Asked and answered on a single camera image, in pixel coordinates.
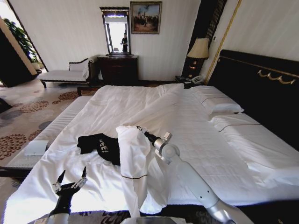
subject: wooden cabinet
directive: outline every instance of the wooden cabinet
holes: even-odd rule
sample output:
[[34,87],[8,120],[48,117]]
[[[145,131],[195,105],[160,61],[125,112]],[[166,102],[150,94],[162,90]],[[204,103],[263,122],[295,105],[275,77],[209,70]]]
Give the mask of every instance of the wooden cabinet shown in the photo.
[[105,84],[135,85],[138,81],[138,56],[100,56],[98,63]]

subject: gold trim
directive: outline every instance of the gold trim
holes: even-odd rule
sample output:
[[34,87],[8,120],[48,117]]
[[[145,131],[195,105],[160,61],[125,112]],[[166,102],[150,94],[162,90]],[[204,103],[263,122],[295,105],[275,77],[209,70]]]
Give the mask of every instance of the gold trim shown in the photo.
[[209,80],[210,80],[210,78],[211,78],[211,77],[210,77],[210,73],[211,73],[212,68],[213,68],[213,66],[214,66],[214,64],[215,64],[215,62],[216,62],[216,59],[217,59],[217,57],[218,57],[218,55],[219,55],[219,53],[220,53],[220,50],[221,50],[221,47],[222,47],[222,45],[223,45],[223,43],[224,43],[224,41],[225,41],[225,38],[226,38],[226,36],[228,35],[228,31],[229,31],[229,29],[230,29],[230,27],[231,27],[231,25],[232,25],[232,23],[233,23],[233,21],[234,21],[235,15],[237,14],[237,11],[238,11],[238,9],[239,9],[239,7],[240,7],[241,2],[242,2],[242,0],[238,0],[238,3],[237,3],[237,5],[236,5],[236,7],[235,7],[235,10],[234,10],[234,13],[233,13],[233,15],[232,15],[232,17],[230,18],[230,21],[229,21],[229,23],[228,23],[228,27],[226,27],[225,33],[224,33],[223,38],[222,38],[222,40],[221,40],[221,42],[220,42],[220,45],[219,45],[219,47],[218,47],[218,49],[217,49],[216,55],[215,55],[215,57],[214,57],[214,59],[213,59],[213,61],[212,61],[212,64],[211,64],[211,66],[210,66],[210,68],[209,68],[209,71],[207,72],[206,79],[205,79],[205,85],[209,82]]
[[292,84],[296,81],[295,79],[293,79],[292,81],[288,81],[288,82],[286,82],[286,81],[282,80],[282,76],[273,78],[273,77],[271,76],[271,72],[269,72],[267,75],[263,75],[263,74],[262,74],[262,70],[259,70],[257,73],[258,73],[259,76],[262,77],[262,78],[268,77],[269,80],[271,80],[271,81],[276,81],[276,80],[278,80],[281,84],[284,84],[284,85],[286,85],[286,84],[291,84],[291,85],[292,85]]
[[252,63],[249,63],[249,62],[240,61],[240,60],[233,59],[233,58],[230,58],[230,57],[225,57],[225,56],[220,56],[220,57],[223,57],[223,58],[226,58],[226,59],[229,59],[229,60],[232,60],[232,61],[236,61],[236,62],[241,62],[241,63],[244,63],[244,64],[253,65],[253,66],[256,66],[256,67],[261,68],[261,69],[270,70],[270,71],[281,73],[281,74],[284,74],[284,75],[287,75],[287,76],[292,76],[292,77],[295,77],[295,78],[299,78],[299,75],[292,74],[292,73],[289,73],[289,72],[286,72],[286,71],[280,71],[280,70],[264,67],[264,66],[261,66],[261,65],[258,65],[258,64],[252,64]]

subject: picture frame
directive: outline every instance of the picture frame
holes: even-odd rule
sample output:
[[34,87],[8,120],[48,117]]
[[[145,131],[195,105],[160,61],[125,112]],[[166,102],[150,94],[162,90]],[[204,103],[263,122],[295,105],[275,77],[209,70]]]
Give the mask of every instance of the picture frame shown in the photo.
[[131,1],[132,34],[159,34],[161,24],[161,1]]

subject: nightstand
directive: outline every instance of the nightstand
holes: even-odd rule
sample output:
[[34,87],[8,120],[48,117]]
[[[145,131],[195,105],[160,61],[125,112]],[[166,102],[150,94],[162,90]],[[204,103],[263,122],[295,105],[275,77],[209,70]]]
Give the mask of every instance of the nightstand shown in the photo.
[[194,86],[203,85],[203,83],[194,84],[191,79],[183,76],[176,76],[176,83],[184,83],[184,89],[190,89]]

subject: white paper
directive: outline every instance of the white paper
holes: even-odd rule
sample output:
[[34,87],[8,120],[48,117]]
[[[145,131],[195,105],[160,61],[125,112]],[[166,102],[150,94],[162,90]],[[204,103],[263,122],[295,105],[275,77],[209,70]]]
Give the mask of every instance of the white paper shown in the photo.
[[45,153],[48,140],[33,140],[24,148],[25,155],[43,155]]

